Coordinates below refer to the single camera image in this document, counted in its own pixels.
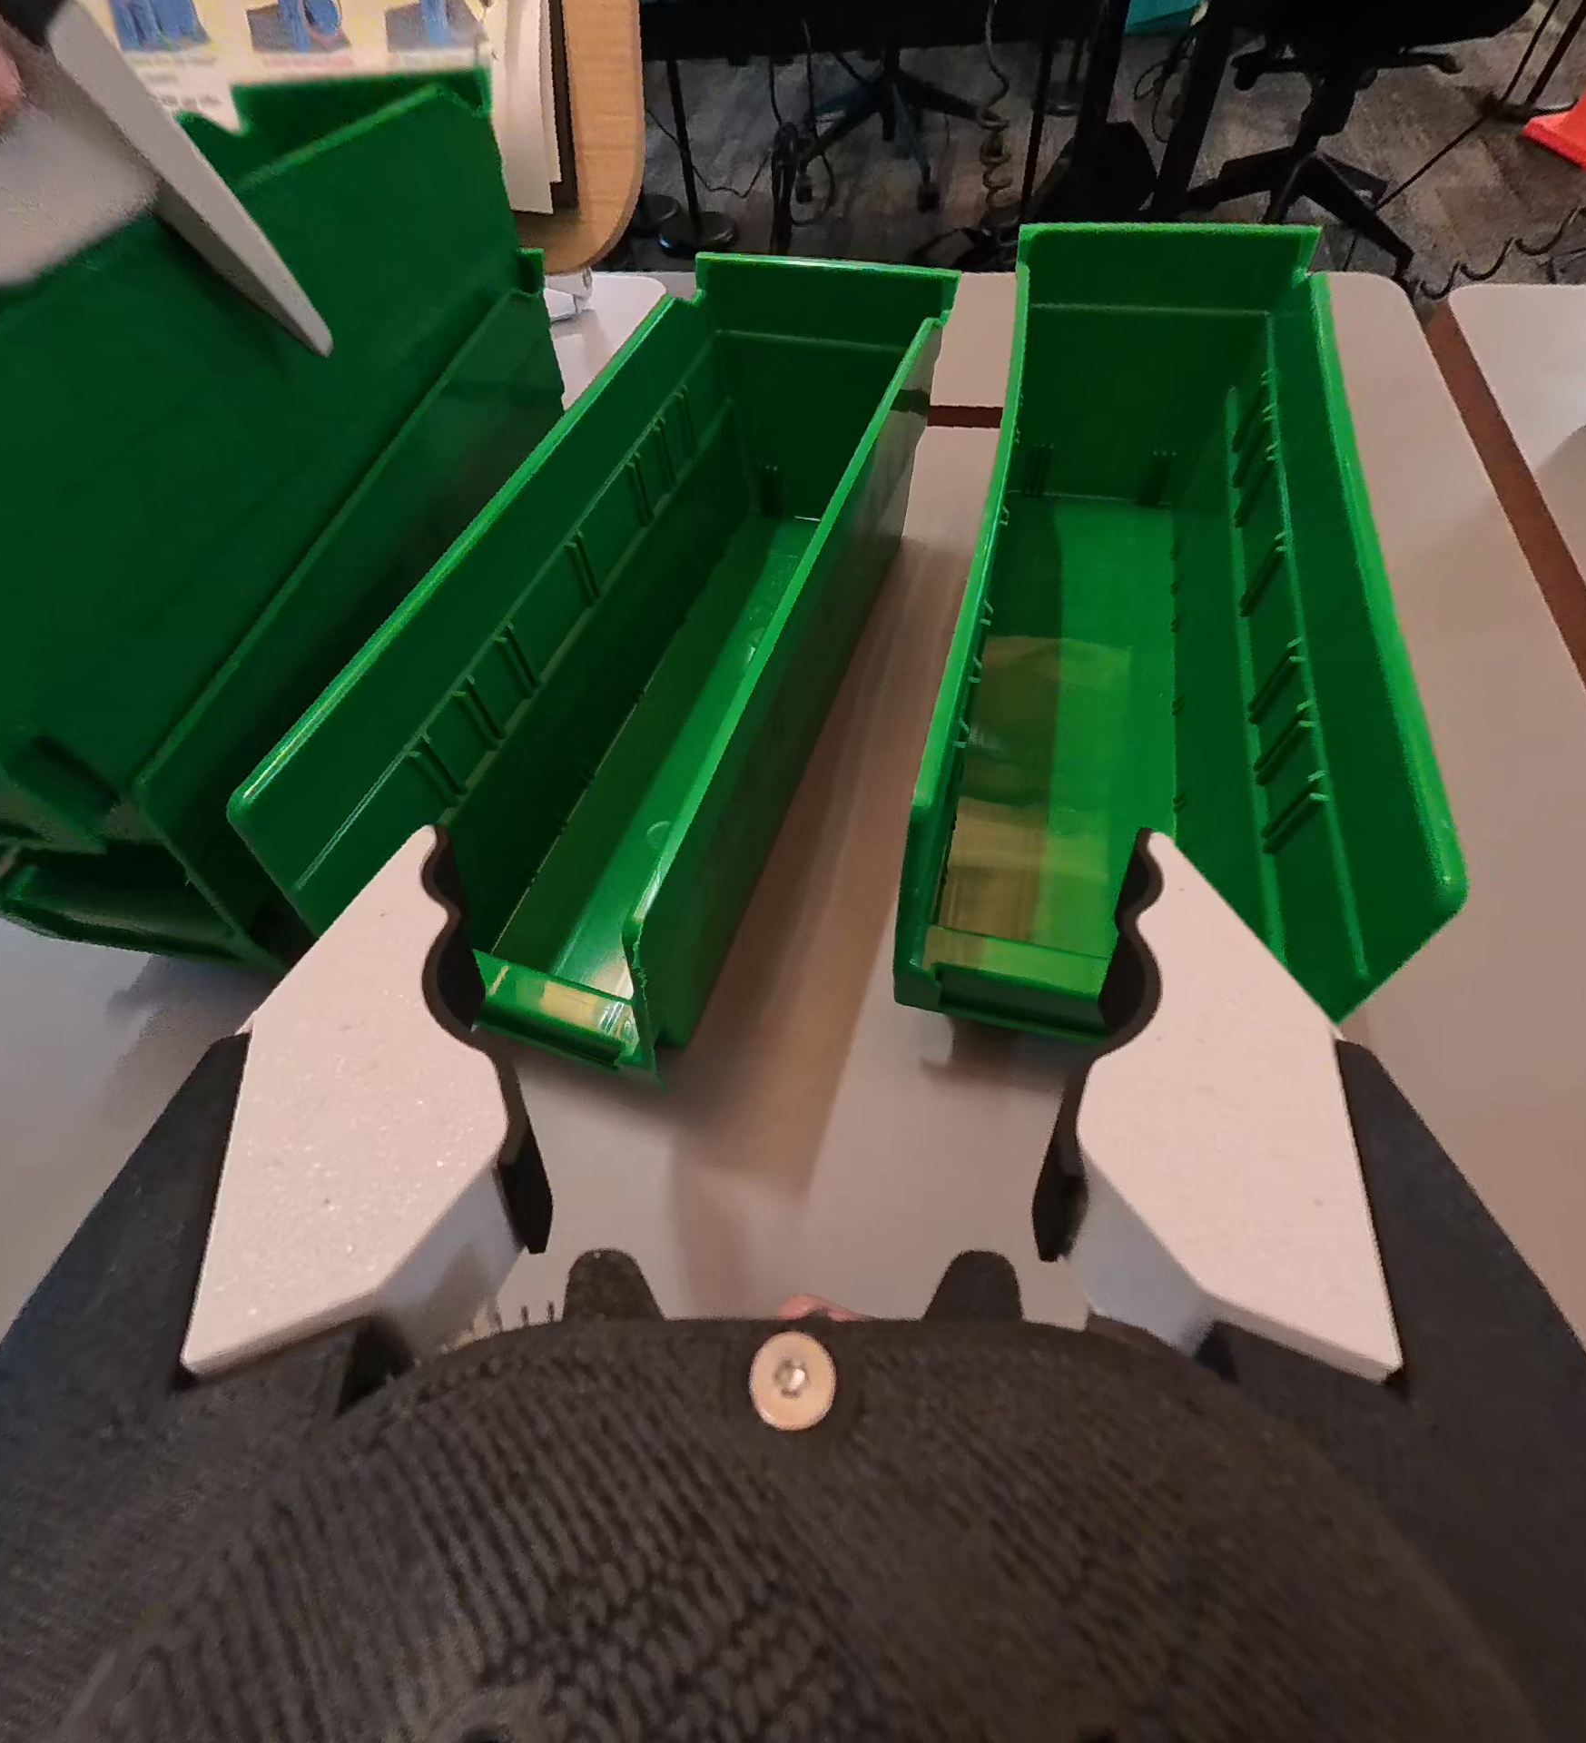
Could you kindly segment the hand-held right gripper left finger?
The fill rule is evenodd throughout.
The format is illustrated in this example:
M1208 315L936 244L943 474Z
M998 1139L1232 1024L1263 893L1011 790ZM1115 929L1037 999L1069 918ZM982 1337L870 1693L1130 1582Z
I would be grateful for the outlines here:
M410 1362L499 1326L554 1196L445 829L417 829L247 1019L181 1346L223 1377L361 1322Z

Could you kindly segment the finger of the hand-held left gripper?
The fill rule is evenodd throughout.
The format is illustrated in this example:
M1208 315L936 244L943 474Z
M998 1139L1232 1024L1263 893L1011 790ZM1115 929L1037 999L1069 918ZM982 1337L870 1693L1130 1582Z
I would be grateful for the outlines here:
M150 164L59 67L24 69L0 127L0 288L32 281L145 211Z
M249 301L328 357L331 328L276 246L83 3L46 3L46 49L150 167L160 219Z

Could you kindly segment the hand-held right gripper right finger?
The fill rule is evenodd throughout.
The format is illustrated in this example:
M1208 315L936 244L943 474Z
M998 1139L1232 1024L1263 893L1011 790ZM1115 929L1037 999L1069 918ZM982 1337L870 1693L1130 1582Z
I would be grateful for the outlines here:
M1115 922L1115 1026L1049 1149L1088 1324L1186 1357L1228 1328L1395 1377L1336 1024L1166 833L1141 831Z

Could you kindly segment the instruction poster sheet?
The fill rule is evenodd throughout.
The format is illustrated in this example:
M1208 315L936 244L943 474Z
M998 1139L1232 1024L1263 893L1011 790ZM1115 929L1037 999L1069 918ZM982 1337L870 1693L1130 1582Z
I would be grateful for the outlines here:
M562 3L101 1L90 10L165 107L231 131L238 89L474 72L512 206L578 208Z

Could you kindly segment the instruction sheet on board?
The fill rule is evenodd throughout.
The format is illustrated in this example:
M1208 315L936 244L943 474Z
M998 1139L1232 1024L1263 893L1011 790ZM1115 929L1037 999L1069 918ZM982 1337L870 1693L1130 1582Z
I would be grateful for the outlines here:
M647 114L642 7L636 1L529 3L545 19L562 19L562 63L571 120L565 164L574 171L578 200L558 209L530 209L538 169L523 164L527 142L519 118L529 85L540 82L510 69L518 3L503 3L494 65L496 133L509 202L521 244L543 255L551 279L594 268L625 239L647 166Z

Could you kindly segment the black office chair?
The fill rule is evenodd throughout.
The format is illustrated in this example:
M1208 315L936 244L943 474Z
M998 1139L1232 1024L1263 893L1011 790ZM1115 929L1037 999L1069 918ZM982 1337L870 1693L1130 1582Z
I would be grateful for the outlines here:
M1331 157L1325 140L1347 127L1380 72L1424 65L1453 71L1450 49L1493 38L1528 10L1528 1L1250 3L1245 25L1259 41L1236 58L1236 87L1247 91L1263 76L1294 72L1305 76L1309 98L1291 142L1228 160L1188 189L1185 208L1216 209L1263 193L1263 220L1281 224L1296 204L1309 202L1384 252L1397 277L1406 279L1413 246L1371 202L1367 177Z

